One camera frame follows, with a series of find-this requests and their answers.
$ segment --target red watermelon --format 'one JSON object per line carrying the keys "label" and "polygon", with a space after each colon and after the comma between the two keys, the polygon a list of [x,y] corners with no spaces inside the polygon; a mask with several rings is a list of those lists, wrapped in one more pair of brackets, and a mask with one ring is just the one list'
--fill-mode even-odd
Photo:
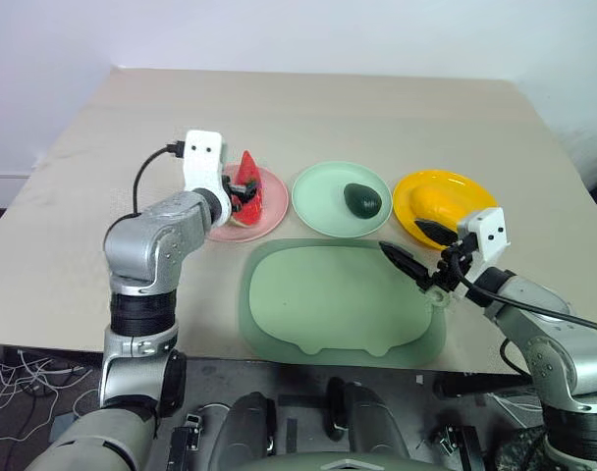
{"label": "red watermelon", "polygon": [[[261,185],[261,176],[255,165],[255,161],[250,157],[250,153],[245,150],[240,163],[240,169],[233,179],[234,184],[257,183],[257,193],[248,203],[242,203],[242,209],[234,212],[231,219],[239,226],[252,226],[261,219],[263,211],[263,187]],[[234,205],[240,203],[236,196],[232,196]]]}

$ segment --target white wall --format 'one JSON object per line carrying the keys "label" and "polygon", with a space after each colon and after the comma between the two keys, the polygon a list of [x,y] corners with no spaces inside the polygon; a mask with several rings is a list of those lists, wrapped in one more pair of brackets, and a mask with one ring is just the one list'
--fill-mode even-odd
{"label": "white wall", "polygon": [[597,0],[13,0],[0,205],[111,64],[509,79],[597,184]]}

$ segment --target table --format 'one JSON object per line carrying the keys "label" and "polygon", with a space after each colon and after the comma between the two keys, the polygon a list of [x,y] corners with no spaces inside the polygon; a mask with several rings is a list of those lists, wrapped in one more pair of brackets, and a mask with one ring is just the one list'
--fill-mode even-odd
{"label": "table", "polygon": [[[442,168],[489,188],[505,208],[501,266],[561,293],[597,321],[597,207],[567,155],[508,82],[193,71],[114,70],[38,165],[0,221],[0,343],[101,350],[109,323],[102,240],[131,211],[140,163],[188,129],[219,131],[229,160],[248,149],[288,186],[324,160],[367,165],[390,187]],[[182,162],[155,161],[140,207],[183,187]],[[185,262],[178,348],[252,358],[237,320],[244,262],[261,242],[320,237],[292,208],[263,239],[207,241]],[[413,247],[394,216],[370,239]],[[508,372],[501,333],[468,301],[447,314],[428,369]]]}

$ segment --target tangled white cable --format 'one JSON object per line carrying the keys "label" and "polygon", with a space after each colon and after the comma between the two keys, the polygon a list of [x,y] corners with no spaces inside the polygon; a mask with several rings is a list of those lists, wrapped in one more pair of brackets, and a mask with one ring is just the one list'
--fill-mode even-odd
{"label": "tangled white cable", "polygon": [[517,422],[523,429],[526,429],[527,426],[523,423],[523,421],[521,421],[509,408],[508,406],[511,405],[512,407],[515,407],[519,410],[523,410],[525,412],[535,412],[535,413],[541,413],[542,408],[540,405],[536,405],[536,404],[527,404],[527,403],[521,403],[521,402],[512,402],[511,400],[508,400],[504,397],[499,397],[496,394],[493,394],[492,392],[489,392],[488,395],[490,397],[492,397],[493,399],[495,399],[495,401],[500,405],[500,407],[502,407],[502,409],[504,409],[514,420],[515,422]]}
{"label": "tangled white cable", "polygon": [[79,396],[76,398],[76,400],[75,400],[75,401],[74,401],[74,403],[72,404],[72,412],[74,412],[74,415],[75,415],[76,417],[82,417],[82,416],[79,414],[78,410],[76,409],[76,407],[79,405],[79,402],[81,401],[81,399],[82,399],[83,397],[85,397],[86,395],[88,395],[88,394],[91,394],[91,393],[97,393],[98,391],[99,391],[99,389],[98,389],[98,388],[92,388],[92,389],[90,389],[90,390],[87,390],[87,391],[83,392],[81,395],[79,395]]}
{"label": "tangled white cable", "polygon": [[[5,408],[6,406],[8,406],[8,404],[13,400],[13,397],[15,397],[15,394],[20,393],[25,388],[25,386],[23,386],[23,385],[28,384],[28,386],[31,387],[35,382],[40,383],[41,385],[43,385],[44,388],[47,388],[48,390],[54,392],[54,400],[52,400],[52,403],[50,404],[50,412],[49,412],[48,418],[45,422],[40,423],[39,425],[34,427],[32,430],[30,430],[27,434],[25,434],[21,438],[19,438],[19,437],[0,437],[0,441],[10,440],[13,442],[24,442],[29,437],[31,437],[32,434],[34,434],[34,432],[36,432],[37,430],[39,430],[42,427],[45,427],[47,424],[49,424],[50,421],[52,420],[52,416],[54,414],[54,408],[59,399],[59,395],[60,395],[59,390],[72,388],[73,386],[77,385],[82,380],[84,380],[89,374],[91,374],[91,371],[92,371],[90,369],[87,370],[82,376],[80,376],[73,383],[70,383],[70,384],[64,385],[64,386],[56,386],[56,385],[52,385],[48,381],[48,379],[47,379],[48,375],[73,374],[76,371],[83,370],[85,368],[84,367],[74,367],[74,368],[67,368],[64,370],[46,371],[46,370],[43,370],[43,368],[47,364],[52,362],[51,359],[41,358],[39,360],[35,360],[35,361],[31,361],[30,363],[27,363],[26,359],[24,358],[24,353],[21,350],[18,350],[18,353],[22,360],[21,366],[7,366],[7,365],[0,363],[0,382],[4,387],[0,391],[0,401],[3,397],[7,397],[6,401],[3,404],[0,404],[0,410]],[[20,371],[20,370],[25,370],[29,374],[29,376],[22,376],[22,377],[16,378],[16,375],[19,376],[18,371]],[[13,391],[7,392],[7,390],[9,388],[13,388]]]}

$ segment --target pink plate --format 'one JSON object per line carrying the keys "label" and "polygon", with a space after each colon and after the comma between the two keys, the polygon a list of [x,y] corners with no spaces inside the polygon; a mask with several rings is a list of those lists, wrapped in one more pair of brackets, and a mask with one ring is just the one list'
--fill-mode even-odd
{"label": "pink plate", "polygon": [[[238,172],[239,164],[229,164],[224,168],[224,174],[233,179]],[[221,228],[216,228],[209,233],[210,240],[222,242],[248,242],[265,236],[275,229],[283,220],[288,211],[290,197],[284,183],[272,172],[257,167],[261,175],[263,186],[263,211],[261,219],[254,226],[242,228],[229,221]]]}

